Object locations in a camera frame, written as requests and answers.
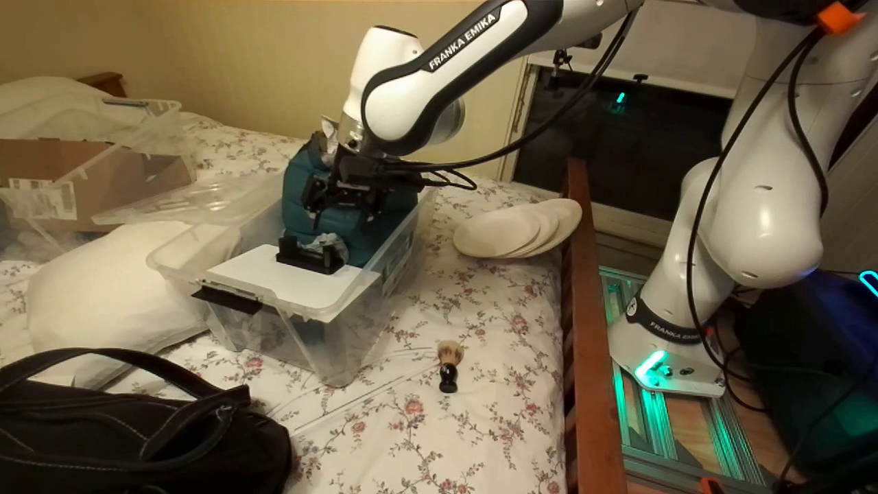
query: wall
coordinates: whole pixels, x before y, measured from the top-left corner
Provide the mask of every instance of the wall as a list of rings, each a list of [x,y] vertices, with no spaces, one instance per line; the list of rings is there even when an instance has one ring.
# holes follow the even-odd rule
[[[430,43],[477,0],[3,0],[0,83],[123,72],[134,97],[182,98],[216,120],[307,138],[338,119],[367,26]],[[523,64],[473,91],[467,130],[423,150],[456,160],[507,144]]]

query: floral bedspread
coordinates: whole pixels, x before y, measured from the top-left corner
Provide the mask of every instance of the floral bedspread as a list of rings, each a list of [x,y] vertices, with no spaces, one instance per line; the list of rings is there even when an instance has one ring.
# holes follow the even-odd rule
[[[300,141],[186,115],[201,177],[278,170]],[[220,388],[250,384],[290,430],[301,472],[290,494],[555,494],[563,488],[558,258],[473,260],[452,251],[456,222],[549,193],[477,182],[435,190],[416,222],[416,251],[360,380],[324,388],[307,370],[232,354],[208,336],[164,356]],[[21,325],[21,290],[38,266],[0,266],[3,325]],[[438,393],[438,341],[464,347],[459,393]],[[147,374],[114,389],[175,396]]]

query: wooden furniture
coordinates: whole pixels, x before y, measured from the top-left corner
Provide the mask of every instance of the wooden furniture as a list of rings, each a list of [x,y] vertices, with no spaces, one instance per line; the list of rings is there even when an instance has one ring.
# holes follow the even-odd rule
[[[611,356],[606,337],[606,311],[604,311],[604,288],[597,263],[600,234],[592,229],[592,205],[590,205],[590,182],[588,166],[581,160],[569,160],[564,170],[564,194],[581,204],[581,225],[564,245],[563,270],[564,270],[564,295],[563,295],[563,400],[564,400],[564,451],[569,451],[569,491],[577,494],[647,494],[667,491],[643,478],[625,472],[622,440],[617,403],[611,389]],[[747,388],[747,381],[732,381],[736,393],[759,406],[756,393]],[[674,422],[685,422],[674,440],[685,447],[700,465],[707,470],[719,470],[713,458],[711,433],[706,430],[702,400],[696,397],[667,397],[667,408]],[[783,447],[770,419],[759,413],[732,406],[737,426],[747,433],[747,443],[755,454],[755,462],[769,470],[769,476],[780,476],[787,451]]]
[[[619,422],[611,400],[611,363],[604,325],[604,290],[590,212],[588,167],[569,161],[569,199],[578,200],[581,222],[563,251],[563,400],[569,491],[625,491]]]

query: black bag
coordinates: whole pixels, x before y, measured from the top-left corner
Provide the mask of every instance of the black bag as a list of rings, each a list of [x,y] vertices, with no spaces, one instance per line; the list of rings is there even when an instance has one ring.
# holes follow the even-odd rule
[[[109,396],[27,381],[64,360],[103,354],[195,400]],[[290,436],[256,414],[250,389],[216,389],[139,351],[58,348],[0,369],[3,494],[274,494],[296,472]]]

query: black cable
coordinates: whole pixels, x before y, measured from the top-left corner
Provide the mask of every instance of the black cable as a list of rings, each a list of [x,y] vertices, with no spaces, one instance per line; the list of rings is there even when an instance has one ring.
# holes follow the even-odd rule
[[[590,72],[590,78],[581,83],[578,93],[570,97],[570,102],[569,102],[563,111],[558,111],[549,120],[542,120],[537,130],[521,135],[519,141],[512,141],[512,144],[507,144],[507,146],[501,146],[501,149],[497,149],[497,150],[490,150],[490,155],[483,155],[483,157],[475,157],[475,160],[460,160],[460,161],[405,161],[405,160],[396,160],[396,157],[379,157],[379,160],[383,160],[383,161],[392,166],[392,167],[408,167],[408,170],[412,170],[412,167],[415,167],[415,170],[416,170],[416,167],[427,167],[427,170],[459,170],[459,167],[475,167],[475,166],[483,166],[483,161],[490,161],[490,160],[499,160],[499,157],[505,157],[505,155],[512,155],[512,150],[523,149],[526,144],[533,144],[534,138],[540,138],[545,130],[552,130],[559,119],[564,119],[564,115],[578,105],[578,98],[588,97],[590,89],[595,89],[595,83],[604,78],[606,67],[615,61],[615,56],[619,52],[622,41],[628,39],[628,31],[630,31],[634,20],[636,20],[636,11],[630,11],[630,15],[622,20],[619,31],[615,34],[615,39],[608,41],[608,46],[604,50],[600,61],[595,64],[595,68]]]
[[[750,119],[755,115],[755,111],[759,107],[759,102],[765,98],[765,93],[770,91],[770,86],[783,78],[783,72],[802,56],[802,50],[806,50],[811,43],[811,39],[820,39],[820,27],[814,27],[811,34],[806,34],[792,50],[791,56],[774,68],[774,75],[763,83],[763,89],[756,91],[756,97],[751,98],[751,105],[747,107],[747,112],[741,115],[736,131],[729,135],[728,146],[721,149],[711,177],[707,177],[707,183],[702,190],[702,199],[695,208],[695,219],[692,219],[692,237],[689,237],[689,248],[685,248],[685,303],[689,303],[689,314],[692,314],[692,325],[695,330],[700,332],[702,337],[702,347],[707,351],[707,356],[713,360],[713,366],[724,369],[724,363],[713,354],[707,337],[706,337],[706,327],[696,315],[696,308],[695,308],[695,288],[692,288],[692,270],[695,270],[695,245],[696,245],[696,229],[702,222],[702,214],[706,214],[706,205],[707,205],[707,199],[711,199],[711,190],[713,190],[713,182],[719,177],[719,170],[724,167],[729,150],[736,149],[741,131],[747,130]]]
[[[825,205],[828,205],[825,172],[824,172],[824,167],[820,167],[820,160],[818,160],[810,138],[806,138],[804,130],[802,130],[798,93],[796,93],[796,91],[798,91],[802,67],[804,67],[804,61],[811,56],[811,50],[820,43],[820,39],[824,39],[824,31],[820,31],[820,37],[811,37],[811,39],[806,41],[806,46],[798,52],[798,61],[792,64],[791,86],[787,86],[787,112],[791,112],[791,123],[792,123],[796,141],[798,141],[798,146],[802,146],[802,150],[804,150],[804,157],[806,157],[806,166],[811,167],[814,178],[818,178],[818,186],[820,186],[820,212],[825,212]]]
[[[818,426],[833,413],[839,408],[878,369],[878,356],[869,363],[869,369],[850,381],[828,406],[820,408],[820,414],[814,414],[806,428],[802,430],[798,443],[791,447],[787,454],[787,465],[783,467],[780,478],[777,478],[777,491],[787,488],[787,476],[796,465],[798,451],[806,446],[806,440],[811,436],[811,430],[818,430]]]

